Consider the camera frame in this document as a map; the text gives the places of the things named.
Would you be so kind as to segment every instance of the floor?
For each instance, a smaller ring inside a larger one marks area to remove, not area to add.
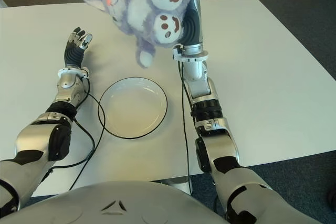
[[[74,3],[81,0],[4,0],[8,6]],[[336,79],[336,0],[260,0]],[[336,184],[336,152],[251,167],[298,210],[336,223],[328,188]],[[192,176],[193,196],[212,208],[216,196],[208,174]]]

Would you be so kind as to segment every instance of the stuffed animal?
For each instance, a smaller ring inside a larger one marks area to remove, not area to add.
[[[112,16],[116,26],[137,38],[136,58],[147,68],[154,46],[172,47],[183,35],[183,20],[189,0],[84,0]]]

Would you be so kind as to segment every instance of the robot finger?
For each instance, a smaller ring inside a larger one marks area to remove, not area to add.
[[[84,31],[84,30],[82,30],[82,31],[80,31],[79,33],[77,33],[77,35],[76,35],[76,37],[75,37],[75,44],[76,44],[76,45],[78,45],[80,37],[82,37],[84,34],[85,34],[85,31]]]
[[[85,50],[88,48],[90,42],[92,41],[92,34],[86,34],[85,37],[81,38],[79,48]]]
[[[73,42],[75,37],[76,37],[76,34],[80,31],[80,27],[77,27],[69,36],[68,38],[68,42]]]

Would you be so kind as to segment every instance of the robot forearm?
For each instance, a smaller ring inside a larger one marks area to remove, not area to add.
[[[319,223],[292,208],[252,170],[239,165],[239,154],[223,117],[213,81],[208,78],[203,50],[200,0],[191,0],[184,19],[184,37],[173,50],[199,134],[200,169],[210,173],[230,223]]]
[[[72,122],[85,98],[81,69],[84,50],[92,36],[80,28],[71,33],[65,51],[66,67],[59,70],[57,95],[47,109],[25,127],[16,140],[16,156],[0,161],[0,218],[17,211],[31,197],[55,161],[69,153]]]

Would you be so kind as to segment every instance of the white table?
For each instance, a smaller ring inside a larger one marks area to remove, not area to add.
[[[204,46],[244,166],[270,163],[336,149],[336,82],[259,0],[202,0]],[[186,175],[181,83],[172,51],[158,49],[143,70],[134,59],[135,38],[86,4],[14,7],[0,10],[0,159],[13,157],[16,135],[56,93],[68,33],[81,26],[93,34],[83,65],[91,70],[97,98],[125,77],[153,79],[168,100],[157,130],[137,140],[105,134],[77,186],[108,180],[156,180]],[[78,114],[97,139],[97,106],[89,99]],[[187,117],[191,174],[198,174],[196,134]],[[81,160],[90,141],[73,128],[70,154],[58,165]],[[69,188],[81,166],[56,170],[35,196]]]

